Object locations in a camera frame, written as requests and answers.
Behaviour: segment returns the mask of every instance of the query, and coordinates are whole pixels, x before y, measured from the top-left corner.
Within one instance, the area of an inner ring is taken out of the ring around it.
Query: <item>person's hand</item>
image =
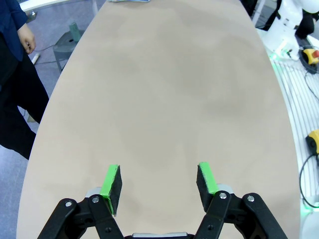
[[[25,23],[17,32],[26,53],[31,54],[35,49],[35,37],[32,31]]]

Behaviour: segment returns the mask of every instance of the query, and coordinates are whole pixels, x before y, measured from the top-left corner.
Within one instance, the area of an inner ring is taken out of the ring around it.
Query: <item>green light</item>
[[[277,54],[276,53],[273,53],[273,54],[271,54],[270,56],[269,56],[269,58],[271,59],[271,60],[276,60],[277,59]]]
[[[310,212],[319,212],[319,208],[312,208],[304,203],[304,206],[301,208],[302,215],[308,214]]]

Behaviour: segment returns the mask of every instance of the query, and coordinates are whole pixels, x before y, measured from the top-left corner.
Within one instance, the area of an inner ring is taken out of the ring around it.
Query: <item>blue shirt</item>
[[[18,61],[22,61],[24,49],[17,30],[26,23],[26,20],[27,16],[16,0],[0,0],[0,33]]]

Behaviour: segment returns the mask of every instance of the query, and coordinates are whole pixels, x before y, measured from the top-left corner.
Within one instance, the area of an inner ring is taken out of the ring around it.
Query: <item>black pants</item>
[[[257,4],[257,0],[241,0],[242,5],[246,9],[249,16],[252,16]]]
[[[309,34],[315,31],[315,23],[312,15],[304,14],[303,20],[300,22],[300,25],[296,31],[296,35],[300,39],[305,39]]]
[[[33,63],[24,54],[22,62],[0,91],[0,144],[29,159],[35,133],[17,106],[27,110],[40,123],[48,100]]]

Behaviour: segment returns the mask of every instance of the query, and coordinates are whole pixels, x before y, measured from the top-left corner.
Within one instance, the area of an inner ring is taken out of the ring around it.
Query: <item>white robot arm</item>
[[[262,36],[265,46],[281,58],[299,58],[295,33],[303,19],[303,9],[309,13],[318,12],[319,1],[282,0],[273,24]]]

